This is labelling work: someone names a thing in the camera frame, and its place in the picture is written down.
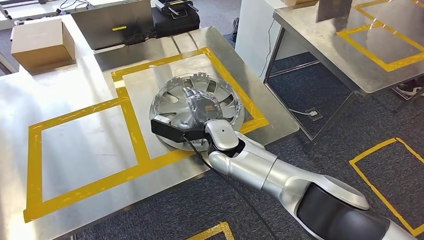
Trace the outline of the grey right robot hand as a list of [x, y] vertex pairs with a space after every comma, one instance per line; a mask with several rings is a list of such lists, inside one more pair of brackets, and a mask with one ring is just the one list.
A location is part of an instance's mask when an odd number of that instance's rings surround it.
[[190, 87], [183, 88], [190, 112], [188, 124], [192, 128], [203, 127], [208, 121], [224, 118], [222, 108], [214, 94]]

